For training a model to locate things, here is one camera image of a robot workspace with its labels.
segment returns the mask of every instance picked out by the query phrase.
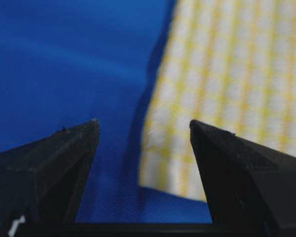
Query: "textured surface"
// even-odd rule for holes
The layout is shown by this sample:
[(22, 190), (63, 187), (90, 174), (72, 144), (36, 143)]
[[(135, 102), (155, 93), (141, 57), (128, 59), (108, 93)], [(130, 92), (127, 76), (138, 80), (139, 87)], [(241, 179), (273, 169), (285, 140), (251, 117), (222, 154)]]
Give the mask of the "textured surface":
[(296, 156), (296, 0), (182, 0), (145, 123), (141, 185), (205, 199), (192, 119)]

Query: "checkered towel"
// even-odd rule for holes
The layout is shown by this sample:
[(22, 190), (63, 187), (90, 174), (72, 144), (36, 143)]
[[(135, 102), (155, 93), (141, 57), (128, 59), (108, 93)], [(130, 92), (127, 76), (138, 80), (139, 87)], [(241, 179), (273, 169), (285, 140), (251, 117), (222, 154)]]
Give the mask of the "checkered towel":
[(296, 0), (181, 0), (169, 34), (142, 186), (205, 200), (191, 119), (296, 156)]

